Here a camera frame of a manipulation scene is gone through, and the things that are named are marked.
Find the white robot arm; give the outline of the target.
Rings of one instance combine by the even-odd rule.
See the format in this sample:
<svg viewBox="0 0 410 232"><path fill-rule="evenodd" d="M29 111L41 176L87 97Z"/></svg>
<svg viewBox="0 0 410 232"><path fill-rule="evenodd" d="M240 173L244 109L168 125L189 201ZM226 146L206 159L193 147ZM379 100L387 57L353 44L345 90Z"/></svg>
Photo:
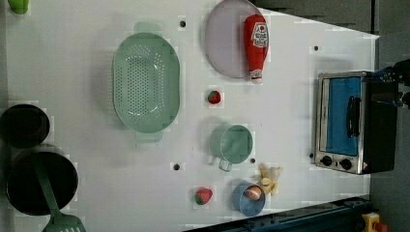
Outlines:
<svg viewBox="0 0 410 232"><path fill-rule="evenodd" d="M410 82L410 60L406 59L395 63L392 67L387 67L383 70L376 72L373 78L377 82L384 83L396 83L402 84L404 86L409 86ZM383 93L383 94L373 94L371 99L374 102L380 102L388 105L393 105L395 107L410 108L410 93L406 92L394 92L394 93Z"/></svg>

